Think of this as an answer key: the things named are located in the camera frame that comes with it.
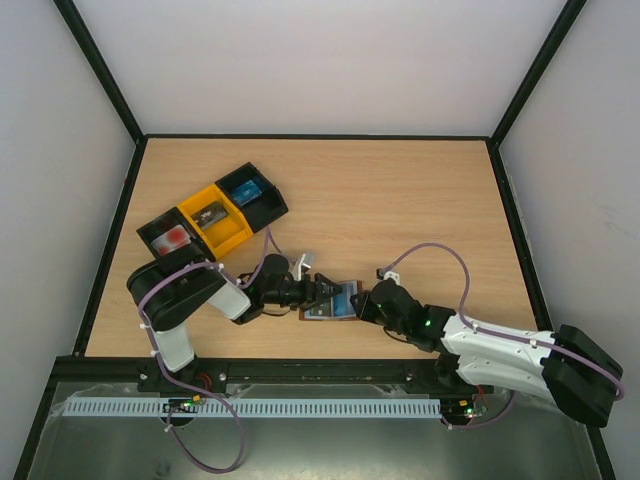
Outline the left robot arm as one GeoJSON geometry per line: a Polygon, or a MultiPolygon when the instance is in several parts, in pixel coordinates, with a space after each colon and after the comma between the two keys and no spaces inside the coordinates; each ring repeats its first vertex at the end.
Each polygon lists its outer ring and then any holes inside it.
{"type": "Polygon", "coordinates": [[[343,287],[317,273],[291,271],[288,259],[268,254],[248,274],[244,286],[231,280],[217,263],[193,257],[183,264],[178,254],[135,270],[126,287],[138,308],[152,343],[152,355],[176,373],[196,358],[186,327],[188,318],[208,304],[237,325],[263,314],[267,305],[307,311],[344,292],[343,287]]]}

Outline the brown leather card holder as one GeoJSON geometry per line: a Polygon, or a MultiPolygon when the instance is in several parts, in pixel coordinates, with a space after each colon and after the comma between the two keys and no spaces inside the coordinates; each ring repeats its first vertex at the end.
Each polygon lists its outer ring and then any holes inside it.
{"type": "Polygon", "coordinates": [[[313,306],[311,309],[301,311],[299,319],[301,321],[352,321],[357,320],[357,316],[351,297],[362,292],[362,282],[360,280],[348,280],[339,282],[342,291],[324,301],[313,306]]]}

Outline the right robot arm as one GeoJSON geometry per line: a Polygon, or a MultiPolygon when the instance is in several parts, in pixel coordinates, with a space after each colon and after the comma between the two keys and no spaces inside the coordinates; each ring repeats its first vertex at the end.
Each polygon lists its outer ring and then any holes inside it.
{"type": "Polygon", "coordinates": [[[620,400],[620,364],[582,330],[526,331],[421,304],[391,279],[351,297],[358,319],[403,336],[446,361],[436,367],[445,390],[487,385],[536,396],[589,427],[608,424],[620,400]]]}

